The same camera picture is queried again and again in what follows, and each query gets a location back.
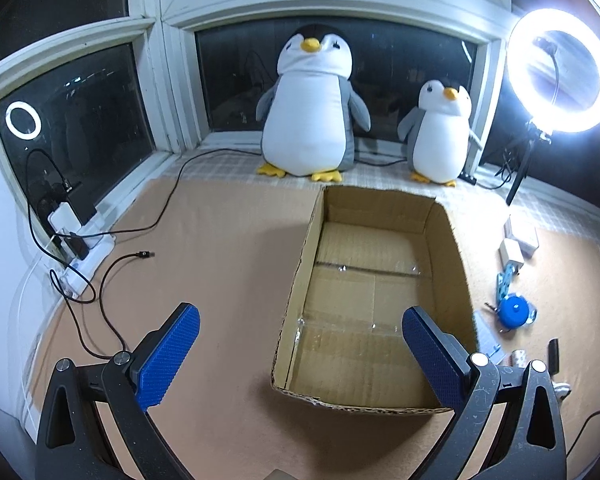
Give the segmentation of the small plush penguin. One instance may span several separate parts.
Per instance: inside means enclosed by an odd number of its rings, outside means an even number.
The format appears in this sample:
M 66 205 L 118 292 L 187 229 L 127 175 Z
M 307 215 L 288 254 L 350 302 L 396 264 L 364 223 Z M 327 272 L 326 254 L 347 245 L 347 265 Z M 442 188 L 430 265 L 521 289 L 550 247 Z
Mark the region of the small plush penguin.
M 399 140 L 406 144 L 411 178 L 422 183 L 455 186 L 465 166 L 472 142 L 484 143 L 471 130 L 472 110 L 467 90 L 455 89 L 440 80 L 428 80 L 420 88 L 417 105 L 399 122 Z

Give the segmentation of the white wall charger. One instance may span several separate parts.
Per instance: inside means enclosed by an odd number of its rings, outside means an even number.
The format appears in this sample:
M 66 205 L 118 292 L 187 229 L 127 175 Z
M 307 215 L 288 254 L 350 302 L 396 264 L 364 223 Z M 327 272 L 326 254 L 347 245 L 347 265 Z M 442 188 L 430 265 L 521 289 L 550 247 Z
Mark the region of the white wall charger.
M 520 269 L 524 265 L 524 255 L 521 252 L 519 243 L 512 238 L 505 237 L 502 240 L 500 248 L 498 248 L 500 254 L 502 267 L 506 269 L 511 266 L 515 270 Z

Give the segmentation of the white power strip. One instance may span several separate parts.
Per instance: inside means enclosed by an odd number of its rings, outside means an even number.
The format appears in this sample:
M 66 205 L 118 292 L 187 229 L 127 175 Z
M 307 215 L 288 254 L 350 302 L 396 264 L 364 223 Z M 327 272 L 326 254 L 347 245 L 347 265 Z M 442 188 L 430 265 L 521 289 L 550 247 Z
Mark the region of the white power strip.
M 113 235 L 99 237 L 83 260 L 74 258 L 57 273 L 60 290 L 71 299 L 79 299 L 91 286 L 95 272 L 114 250 L 115 244 Z

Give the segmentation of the black adapter on strip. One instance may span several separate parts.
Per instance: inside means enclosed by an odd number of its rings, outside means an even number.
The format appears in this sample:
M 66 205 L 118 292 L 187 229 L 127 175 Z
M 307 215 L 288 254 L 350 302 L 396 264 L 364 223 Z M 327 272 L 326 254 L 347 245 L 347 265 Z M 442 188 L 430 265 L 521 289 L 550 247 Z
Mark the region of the black adapter on strip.
M 84 260 L 91 251 L 83 237 L 76 233 L 64 235 L 64 241 L 80 260 Z

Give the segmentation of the blue round tape measure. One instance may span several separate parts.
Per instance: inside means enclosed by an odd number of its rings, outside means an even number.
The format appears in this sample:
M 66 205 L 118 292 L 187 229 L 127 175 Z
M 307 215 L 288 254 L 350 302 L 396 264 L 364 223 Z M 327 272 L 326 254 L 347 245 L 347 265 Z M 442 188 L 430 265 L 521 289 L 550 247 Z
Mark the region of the blue round tape measure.
M 498 322 L 506 330 L 518 330 L 522 326 L 532 324 L 538 311 L 524 296 L 517 294 L 506 295 L 496 308 Z

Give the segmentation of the small white box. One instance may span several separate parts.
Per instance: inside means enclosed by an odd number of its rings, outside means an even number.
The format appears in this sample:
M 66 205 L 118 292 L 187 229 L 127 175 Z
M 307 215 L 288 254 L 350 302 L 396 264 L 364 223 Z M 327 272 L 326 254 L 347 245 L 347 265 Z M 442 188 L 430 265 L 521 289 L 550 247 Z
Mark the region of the small white box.
M 512 214 L 508 217 L 504 224 L 504 232 L 507 238 L 516 240 L 524 258 L 531 259 L 540 247 L 534 223 L 521 214 Z

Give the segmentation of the white charger on strip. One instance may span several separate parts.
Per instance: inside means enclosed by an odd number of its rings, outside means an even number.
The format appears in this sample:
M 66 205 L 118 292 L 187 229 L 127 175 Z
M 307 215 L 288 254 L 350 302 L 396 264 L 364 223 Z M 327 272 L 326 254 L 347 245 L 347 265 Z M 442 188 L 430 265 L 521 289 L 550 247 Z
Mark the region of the white charger on strip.
M 62 202 L 51 212 L 47 221 L 57 234 L 77 233 L 82 224 L 67 202 Z

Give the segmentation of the black brick adapter by window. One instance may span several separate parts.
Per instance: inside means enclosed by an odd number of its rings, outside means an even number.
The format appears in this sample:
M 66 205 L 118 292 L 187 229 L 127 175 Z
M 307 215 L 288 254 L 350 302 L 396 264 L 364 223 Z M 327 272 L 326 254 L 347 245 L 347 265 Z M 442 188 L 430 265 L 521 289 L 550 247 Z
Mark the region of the black brick adapter by window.
M 81 226 L 86 226 L 96 214 L 94 198 L 82 182 L 67 188 L 66 202 L 78 218 Z

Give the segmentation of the light blue clothespin clip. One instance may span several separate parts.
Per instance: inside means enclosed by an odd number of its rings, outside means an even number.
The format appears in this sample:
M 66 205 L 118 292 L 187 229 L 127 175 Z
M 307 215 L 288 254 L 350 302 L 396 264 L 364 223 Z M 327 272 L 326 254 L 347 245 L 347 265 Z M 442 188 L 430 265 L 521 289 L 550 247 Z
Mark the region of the light blue clothespin clip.
M 518 266 L 516 263 L 509 262 L 504 266 L 503 271 L 496 276 L 495 302 L 497 306 L 499 306 L 509 294 L 510 284 L 512 284 L 513 278 L 517 273 Z

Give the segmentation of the cardboard box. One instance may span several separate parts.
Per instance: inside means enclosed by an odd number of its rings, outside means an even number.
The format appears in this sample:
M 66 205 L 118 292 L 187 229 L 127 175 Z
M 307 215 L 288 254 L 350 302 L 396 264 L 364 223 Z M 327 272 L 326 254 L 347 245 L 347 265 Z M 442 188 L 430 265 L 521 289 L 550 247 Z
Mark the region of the cardboard box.
M 413 306 L 476 350 L 468 279 L 445 206 L 398 190 L 322 188 L 294 271 L 272 387 L 351 413 L 442 412 L 402 336 L 403 313 Z

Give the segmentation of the large plush penguin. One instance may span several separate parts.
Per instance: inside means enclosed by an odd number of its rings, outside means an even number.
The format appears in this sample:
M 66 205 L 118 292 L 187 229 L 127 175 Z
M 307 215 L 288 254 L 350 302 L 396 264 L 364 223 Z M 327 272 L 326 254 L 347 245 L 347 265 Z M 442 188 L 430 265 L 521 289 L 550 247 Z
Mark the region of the large plush penguin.
M 257 102 L 262 122 L 260 176 L 340 183 L 354 166 L 355 127 L 369 132 L 370 111 L 352 87 L 351 48 L 326 24 L 298 28 L 277 59 L 277 79 Z

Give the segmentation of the black comb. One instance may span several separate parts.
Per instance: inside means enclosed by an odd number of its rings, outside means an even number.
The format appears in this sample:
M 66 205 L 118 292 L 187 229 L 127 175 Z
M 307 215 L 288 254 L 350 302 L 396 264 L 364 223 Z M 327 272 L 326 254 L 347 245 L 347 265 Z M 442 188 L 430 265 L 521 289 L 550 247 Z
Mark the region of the black comb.
M 547 345 L 547 367 L 550 376 L 555 376 L 560 370 L 559 339 L 552 338 Z

